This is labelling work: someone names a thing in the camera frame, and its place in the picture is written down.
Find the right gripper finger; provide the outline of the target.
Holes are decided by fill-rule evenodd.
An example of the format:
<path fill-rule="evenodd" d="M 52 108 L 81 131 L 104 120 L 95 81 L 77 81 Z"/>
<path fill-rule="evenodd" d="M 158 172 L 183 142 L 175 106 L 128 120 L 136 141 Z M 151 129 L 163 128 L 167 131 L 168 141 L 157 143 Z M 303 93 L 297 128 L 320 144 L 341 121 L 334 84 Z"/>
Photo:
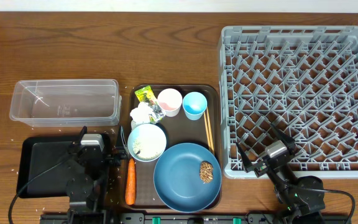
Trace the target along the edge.
<path fill-rule="evenodd" d="M 270 127 L 277 139 L 284 143 L 284 145 L 290 152 L 294 152 L 295 140 L 291 136 L 285 134 L 283 131 L 278 129 L 274 124 L 270 123 Z"/>
<path fill-rule="evenodd" d="M 245 172 L 246 173 L 252 172 L 254 170 L 254 166 L 251 163 L 251 161 L 249 160 L 249 158 L 247 157 L 247 154 L 242 150 L 242 148 L 240 147 L 240 144 L 238 142 L 236 142 L 236 147 L 237 147 L 238 153 L 241 155 L 241 159 L 242 159 L 242 163 L 243 163 Z"/>

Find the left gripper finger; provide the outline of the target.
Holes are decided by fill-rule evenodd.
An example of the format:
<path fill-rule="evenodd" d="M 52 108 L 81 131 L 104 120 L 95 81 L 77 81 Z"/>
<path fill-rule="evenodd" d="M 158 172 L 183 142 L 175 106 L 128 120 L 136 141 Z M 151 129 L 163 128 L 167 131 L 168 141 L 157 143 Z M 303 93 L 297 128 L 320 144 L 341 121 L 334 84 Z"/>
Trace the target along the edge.
<path fill-rule="evenodd" d="M 129 155 L 129 151 L 128 151 L 128 147 L 127 147 L 127 143 L 126 143 L 126 139 L 125 139 L 125 135 L 124 135 L 124 128 L 122 126 L 120 126 L 118 129 L 115 149 L 121 156 Z"/>
<path fill-rule="evenodd" d="M 80 150 L 81 140 L 86 133 L 87 133 L 87 127 L 83 126 L 79 136 L 74 141 L 72 141 L 71 144 L 69 145 L 68 152 L 78 152 Z"/>

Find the light blue rice bowl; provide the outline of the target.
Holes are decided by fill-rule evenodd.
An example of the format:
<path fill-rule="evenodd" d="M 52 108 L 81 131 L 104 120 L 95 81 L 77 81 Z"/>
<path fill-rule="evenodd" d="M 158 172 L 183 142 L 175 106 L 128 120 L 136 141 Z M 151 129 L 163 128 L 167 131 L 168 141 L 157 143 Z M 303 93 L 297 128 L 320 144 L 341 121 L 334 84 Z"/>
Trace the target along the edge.
<path fill-rule="evenodd" d="M 151 162 L 158 159 L 165 151 L 167 137 L 159 126 L 141 124 L 131 131 L 127 146 L 135 160 Z"/>

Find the white tissue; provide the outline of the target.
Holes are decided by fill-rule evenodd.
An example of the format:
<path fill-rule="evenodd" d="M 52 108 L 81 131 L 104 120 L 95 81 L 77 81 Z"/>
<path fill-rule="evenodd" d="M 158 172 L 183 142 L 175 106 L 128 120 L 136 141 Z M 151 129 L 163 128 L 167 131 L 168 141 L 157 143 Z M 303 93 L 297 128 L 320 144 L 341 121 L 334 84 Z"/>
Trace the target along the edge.
<path fill-rule="evenodd" d="M 134 124 L 150 123 L 151 107 L 147 103 L 140 102 L 139 105 L 130 112 Z"/>

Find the orange carrot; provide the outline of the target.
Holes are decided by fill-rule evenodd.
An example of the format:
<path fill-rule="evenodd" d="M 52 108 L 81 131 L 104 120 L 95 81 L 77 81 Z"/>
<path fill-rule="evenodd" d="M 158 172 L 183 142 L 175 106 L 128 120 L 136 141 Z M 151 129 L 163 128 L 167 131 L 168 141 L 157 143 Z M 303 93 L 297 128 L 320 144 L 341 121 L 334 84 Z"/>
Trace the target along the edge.
<path fill-rule="evenodd" d="M 136 173 L 135 173 L 135 161 L 130 159 L 127 168 L 127 182 L 126 182 L 126 193 L 125 201 L 128 205 L 135 203 L 136 196 Z"/>

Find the yellow snack wrapper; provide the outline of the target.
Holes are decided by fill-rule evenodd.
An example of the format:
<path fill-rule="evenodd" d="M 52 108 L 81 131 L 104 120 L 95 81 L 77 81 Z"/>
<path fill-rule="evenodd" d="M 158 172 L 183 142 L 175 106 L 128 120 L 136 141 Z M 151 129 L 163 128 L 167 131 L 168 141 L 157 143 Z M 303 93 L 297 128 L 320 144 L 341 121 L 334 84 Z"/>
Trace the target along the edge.
<path fill-rule="evenodd" d="M 135 91 L 135 95 L 140 103 L 145 103 L 149 109 L 148 116 L 152 124 L 156 124 L 161 121 L 166 113 L 158 103 L 157 98 L 150 85 L 147 85 L 139 90 Z"/>

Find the blue plate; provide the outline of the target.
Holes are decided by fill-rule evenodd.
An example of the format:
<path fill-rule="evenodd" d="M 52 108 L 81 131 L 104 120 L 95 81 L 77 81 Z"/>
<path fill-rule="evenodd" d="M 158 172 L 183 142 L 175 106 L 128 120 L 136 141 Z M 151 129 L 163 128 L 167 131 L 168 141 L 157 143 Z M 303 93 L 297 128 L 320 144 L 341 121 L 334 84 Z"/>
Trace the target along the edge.
<path fill-rule="evenodd" d="M 212 165 L 209 183 L 200 177 L 201 163 Z M 154 169 L 154 186 L 161 201 L 171 209 L 191 213 L 210 206 L 220 193 L 222 173 L 218 160 L 205 147 L 180 143 L 167 149 Z"/>

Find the pink cup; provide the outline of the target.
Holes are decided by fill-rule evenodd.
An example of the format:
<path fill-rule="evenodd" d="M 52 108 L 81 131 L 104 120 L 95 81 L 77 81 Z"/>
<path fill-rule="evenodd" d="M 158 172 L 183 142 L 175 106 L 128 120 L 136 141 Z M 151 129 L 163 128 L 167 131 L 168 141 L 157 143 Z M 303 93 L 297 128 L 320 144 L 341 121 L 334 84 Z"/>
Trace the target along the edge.
<path fill-rule="evenodd" d="M 178 90 L 167 88 L 158 94 L 157 100 L 165 115 L 174 117 L 180 111 L 183 98 Z"/>

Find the light blue cup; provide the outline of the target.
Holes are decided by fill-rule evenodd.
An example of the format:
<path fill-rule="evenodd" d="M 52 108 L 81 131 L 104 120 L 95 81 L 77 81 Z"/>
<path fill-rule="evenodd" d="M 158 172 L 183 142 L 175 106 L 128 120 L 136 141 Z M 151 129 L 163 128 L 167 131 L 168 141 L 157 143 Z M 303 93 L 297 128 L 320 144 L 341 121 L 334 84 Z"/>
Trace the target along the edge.
<path fill-rule="evenodd" d="M 190 92 L 183 98 L 182 107 L 188 119 L 195 121 L 202 117 L 206 111 L 208 101 L 200 92 Z"/>

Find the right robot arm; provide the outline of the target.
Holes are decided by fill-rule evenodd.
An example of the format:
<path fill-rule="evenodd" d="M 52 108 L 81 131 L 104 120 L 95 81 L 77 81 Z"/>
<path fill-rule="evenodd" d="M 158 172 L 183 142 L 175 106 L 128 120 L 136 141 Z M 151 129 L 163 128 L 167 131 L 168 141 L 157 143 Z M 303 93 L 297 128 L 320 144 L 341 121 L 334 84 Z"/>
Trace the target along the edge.
<path fill-rule="evenodd" d="M 296 218 L 321 213 L 325 208 L 323 182 L 309 175 L 297 178 L 288 163 L 295 157 L 295 140 L 273 124 L 270 125 L 277 140 L 264 150 L 262 160 L 253 164 L 236 143 L 245 172 L 254 172 L 257 177 L 267 175 L 280 203 L 287 205 L 285 211 L 277 213 L 273 223 L 292 223 Z"/>

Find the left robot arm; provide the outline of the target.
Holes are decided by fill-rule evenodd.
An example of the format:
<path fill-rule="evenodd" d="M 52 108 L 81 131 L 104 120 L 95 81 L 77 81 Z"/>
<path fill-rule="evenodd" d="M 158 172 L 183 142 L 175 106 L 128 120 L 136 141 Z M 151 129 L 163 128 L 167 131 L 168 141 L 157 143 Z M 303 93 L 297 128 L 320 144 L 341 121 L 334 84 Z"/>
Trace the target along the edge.
<path fill-rule="evenodd" d="M 68 179 L 65 190 L 70 208 L 65 223 L 119 223 L 116 212 L 104 206 L 108 192 L 109 170 L 119 167 L 129 158 L 124 128 L 118 129 L 117 141 L 110 146 L 102 134 L 88 134 L 83 127 L 67 149 L 74 175 Z"/>

